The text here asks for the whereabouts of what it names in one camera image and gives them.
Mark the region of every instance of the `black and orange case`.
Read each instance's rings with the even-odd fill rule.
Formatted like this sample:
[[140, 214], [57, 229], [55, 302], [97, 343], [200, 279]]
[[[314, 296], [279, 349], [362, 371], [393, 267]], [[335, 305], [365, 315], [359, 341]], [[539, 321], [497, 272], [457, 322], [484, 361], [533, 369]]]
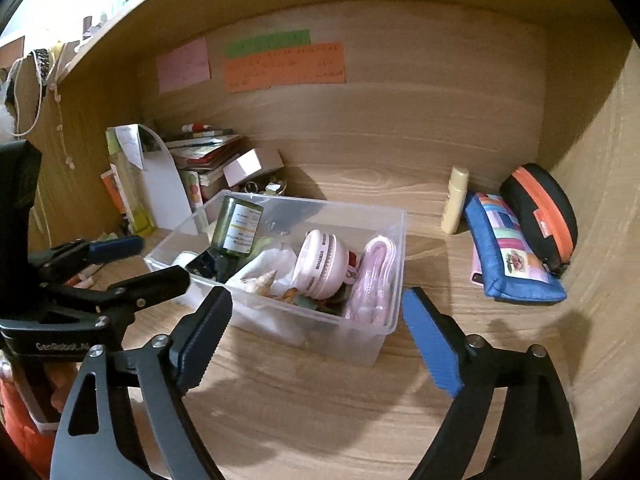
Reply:
[[555, 276], [571, 260], [578, 241], [574, 209], [560, 185], [538, 164], [524, 164], [500, 186], [534, 254]]

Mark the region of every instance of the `coiled pink cord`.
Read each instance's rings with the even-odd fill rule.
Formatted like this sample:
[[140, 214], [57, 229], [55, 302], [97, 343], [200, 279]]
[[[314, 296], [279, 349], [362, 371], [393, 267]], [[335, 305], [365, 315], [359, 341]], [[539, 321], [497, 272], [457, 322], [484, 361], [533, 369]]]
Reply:
[[396, 244], [376, 236], [366, 245], [358, 279], [344, 308], [344, 317], [362, 323], [384, 325], [391, 302], [391, 270]]

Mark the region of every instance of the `green sticky note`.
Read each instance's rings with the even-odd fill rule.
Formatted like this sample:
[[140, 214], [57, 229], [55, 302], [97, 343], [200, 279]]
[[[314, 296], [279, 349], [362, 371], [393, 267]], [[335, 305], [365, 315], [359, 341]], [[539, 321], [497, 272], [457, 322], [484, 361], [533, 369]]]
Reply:
[[229, 43], [226, 46], [225, 55], [229, 59], [286, 48], [288, 46], [302, 46], [311, 44], [309, 30], [291, 30], [289, 32], [274, 32], [273, 34], [263, 34], [254, 36], [246, 40]]

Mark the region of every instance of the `sticky note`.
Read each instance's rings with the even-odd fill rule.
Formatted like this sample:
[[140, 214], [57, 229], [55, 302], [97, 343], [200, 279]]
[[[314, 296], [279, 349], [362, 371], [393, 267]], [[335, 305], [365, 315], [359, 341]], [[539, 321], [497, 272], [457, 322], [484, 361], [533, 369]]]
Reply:
[[345, 82], [341, 43], [287, 47], [225, 62], [225, 88], [229, 93], [274, 85]]
[[263, 34], [230, 43], [226, 46], [225, 56], [229, 59], [236, 59], [250, 54], [257, 54], [258, 52], [308, 44], [311, 44], [311, 36], [308, 29], [274, 32], [273, 34]]
[[200, 38], [159, 56], [156, 69], [161, 94], [211, 79], [207, 42]]

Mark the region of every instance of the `clear plastic bin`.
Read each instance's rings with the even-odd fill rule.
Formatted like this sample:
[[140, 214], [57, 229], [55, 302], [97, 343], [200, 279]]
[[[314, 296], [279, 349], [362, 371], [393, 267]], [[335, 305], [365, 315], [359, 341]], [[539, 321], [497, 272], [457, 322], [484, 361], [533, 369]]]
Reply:
[[[389, 207], [224, 190], [199, 208], [149, 253], [145, 258], [148, 268], [158, 270], [169, 267], [183, 251], [197, 254], [204, 251], [209, 246], [212, 234], [210, 224], [218, 218], [226, 194], [261, 205], [264, 213], [257, 235], [276, 237], [292, 245], [296, 253], [302, 247], [306, 233], [316, 228], [337, 235], [358, 256], [376, 234], [385, 235], [396, 243], [398, 257], [392, 272], [392, 308], [389, 321], [384, 326], [358, 323], [226, 286], [234, 300], [232, 325], [279, 343], [357, 364], [372, 365], [385, 337], [398, 325], [404, 271], [405, 212]], [[191, 275], [189, 290], [177, 301], [197, 308], [217, 285], [222, 284]]]

